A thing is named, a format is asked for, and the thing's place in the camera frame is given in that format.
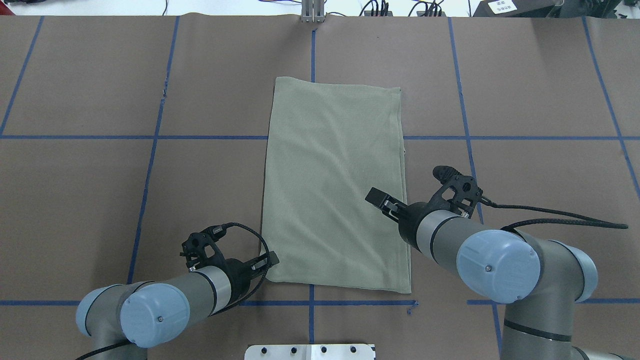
blue joint cap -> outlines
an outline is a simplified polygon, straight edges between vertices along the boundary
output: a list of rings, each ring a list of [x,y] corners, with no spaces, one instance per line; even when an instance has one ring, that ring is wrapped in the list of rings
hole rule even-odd
[[[127,298],[120,310],[120,325],[127,339],[142,348],[173,340],[187,327],[189,300],[173,285],[156,283]]]
[[[564,246],[573,254],[575,259],[578,261],[578,264],[582,269],[582,275],[584,277],[584,288],[582,289],[582,294],[580,294],[580,297],[578,297],[575,301],[583,302],[587,300],[596,290],[596,287],[598,287],[598,269],[596,268],[595,263],[587,255],[586,252],[578,249],[577,247],[568,246],[556,240],[550,241]]]
[[[86,329],[86,317],[89,314],[91,305],[93,305],[95,299],[97,299],[100,294],[104,293],[105,290],[119,285],[122,284],[114,284],[93,290],[90,293],[86,294],[82,301],[80,301],[80,304],[78,304],[78,308],[76,309],[76,325],[78,326],[78,330],[80,330],[80,332],[82,332],[85,336],[91,337],[91,334],[89,334],[89,330]]]
[[[502,230],[469,236],[456,258],[462,281],[476,293],[502,304],[524,299],[540,279],[540,258],[521,237]]]

wire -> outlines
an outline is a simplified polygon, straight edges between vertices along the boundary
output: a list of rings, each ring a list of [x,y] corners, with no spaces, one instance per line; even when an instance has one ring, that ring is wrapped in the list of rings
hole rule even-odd
[[[373,2],[376,3],[376,5],[378,4],[377,0],[369,0],[368,3],[364,4],[364,6],[362,7],[362,11],[360,11],[360,14],[358,16],[362,16],[362,14],[364,13],[365,8],[367,8],[367,5],[371,4],[371,15],[373,16]]]
[[[576,213],[569,213],[567,211],[553,210],[553,209],[547,209],[547,208],[537,208],[536,206],[526,206],[526,205],[500,205],[500,204],[496,204],[495,202],[489,200],[487,197],[484,197],[484,196],[480,198],[479,202],[481,204],[490,206],[495,209],[531,210],[531,211],[537,211],[540,213],[549,213],[549,214],[562,215],[565,217],[580,219],[580,220],[573,220],[573,219],[560,219],[560,218],[537,218],[532,220],[524,220],[520,222],[515,222],[511,225],[504,226],[502,230],[505,230],[505,231],[512,231],[516,227],[534,225],[534,224],[564,224],[564,225],[608,227],[611,229],[628,229],[627,224],[617,224],[614,222],[608,222],[605,220],[586,217],[584,215],[580,215]]]
[[[260,235],[256,230],[253,230],[251,227],[248,227],[247,225],[243,225],[240,224],[238,222],[229,222],[226,224],[222,225],[222,228],[227,229],[229,227],[240,227],[244,230],[247,230],[248,232],[256,235],[258,237],[258,239],[260,239],[260,242],[262,244],[262,246],[264,247],[264,252],[265,254],[267,254],[267,264],[271,264],[271,257],[269,256],[269,247],[267,246],[267,242],[264,241],[264,238],[262,237],[262,235]],[[260,286],[262,286],[262,283],[264,282],[265,278],[267,277],[267,271],[268,269],[262,273],[262,276],[260,276],[260,281],[258,281],[258,283],[255,285],[255,287],[253,288],[253,290],[251,292],[249,292],[248,294],[246,294],[243,298],[241,298],[240,300],[236,301],[235,303],[231,304],[231,305],[227,305],[226,307],[224,307],[222,310],[211,314],[209,316],[213,316],[215,314],[220,314],[220,313],[224,313],[227,310],[231,310],[234,307],[240,305],[240,303],[242,303],[243,301],[245,301],[246,299],[250,298],[253,294],[255,294],[256,291],[258,291],[258,289],[260,288]]]
[[[413,5],[413,8],[411,8],[411,11],[409,12],[409,15],[407,15],[407,16],[411,16],[411,14],[413,14],[413,9],[415,9],[415,7],[420,5],[420,4],[424,4],[424,12],[426,13],[427,10],[429,9],[429,3],[427,3],[426,1],[418,1]]]
[[[593,227],[608,227],[609,229],[628,229],[627,224],[615,224],[606,221],[587,221],[587,220],[573,220],[563,218],[535,218],[531,220],[524,220],[515,222],[511,225],[502,227],[501,230],[513,231],[516,227],[534,225],[534,224],[563,224],[563,225],[580,225],[580,226],[593,226]]]
[[[128,344],[131,344],[131,341],[125,340],[125,341],[121,341],[119,343],[115,343],[113,345],[109,345],[109,346],[106,346],[106,347],[101,347],[101,348],[96,349],[96,350],[94,350],[92,352],[88,352],[85,355],[82,355],[81,357],[78,357],[76,360],[85,360],[88,357],[100,354],[100,353],[105,352],[105,351],[113,350],[115,348],[123,347],[124,345],[128,345]]]
[[[580,215],[580,214],[576,214],[576,213],[569,213],[567,211],[553,210],[553,209],[547,209],[547,208],[537,208],[535,206],[525,206],[525,205],[500,205],[500,204],[496,204],[495,202],[487,199],[484,196],[480,199],[479,202],[481,204],[490,206],[490,207],[495,208],[495,209],[531,210],[531,211],[538,211],[540,213],[549,213],[549,214],[562,215],[562,216],[566,216],[566,217],[579,218],[581,220],[587,220],[587,221],[606,222],[604,220],[599,220],[599,219],[596,219],[596,218],[590,218],[590,217],[586,217],[584,215]]]

brown table surface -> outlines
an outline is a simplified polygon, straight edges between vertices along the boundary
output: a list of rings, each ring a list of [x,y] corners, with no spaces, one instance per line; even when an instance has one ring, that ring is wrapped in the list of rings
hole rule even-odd
[[[180,243],[208,225],[259,229],[277,76],[401,87],[410,202],[452,165],[498,203],[628,223],[526,231],[598,266],[574,344],[640,357],[638,20],[299,18],[0,17],[0,359],[89,351],[74,322],[89,291],[183,273]],[[482,210],[495,227],[538,217]],[[257,253],[241,230],[221,248]],[[310,342],[498,358],[504,306],[412,263],[409,295],[267,282],[149,358]]]

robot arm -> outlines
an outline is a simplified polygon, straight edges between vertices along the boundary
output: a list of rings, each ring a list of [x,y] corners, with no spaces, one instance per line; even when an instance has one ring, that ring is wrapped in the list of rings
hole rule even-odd
[[[575,303],[598,283],[587,254],[470,220],[482,199],[473,177],[451,167],[436,167],[434,175],[443,186],[429,202],[406,205],[375,188],[366,200],[398,223],[406,243],[478,294],[507,304],[502,360],[628,359],[572,346]],[[454,190],[450,200],[442,198],[447,189]]]
[[[256,234],[266,252],[245,263],[225,259],[216,242],[230,226]],[[213,249],[213,256],[207,257],[207,247]],[[170,341],[187,327],[246,299],[253,293],[245,296],[251,280],[264,278],[267,270],[278,264],[276,254],[268,250],[259,234],[235,223],[191,234],[182,243],[181,255],[189,268],[184,275],[164,282],[111,285],[93,290],[80,301],[76,311],[80,332],[92,338],[96,349],[114,346],[96,354],[96,359],[146,359],[148,348]]]

olive green towel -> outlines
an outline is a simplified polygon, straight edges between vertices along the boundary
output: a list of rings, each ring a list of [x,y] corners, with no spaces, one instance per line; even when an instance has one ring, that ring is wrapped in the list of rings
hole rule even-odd
[[[410,248],[366,202],[406,202],[400,89],[277,78],[262,234],[271,281],[411,292]]]

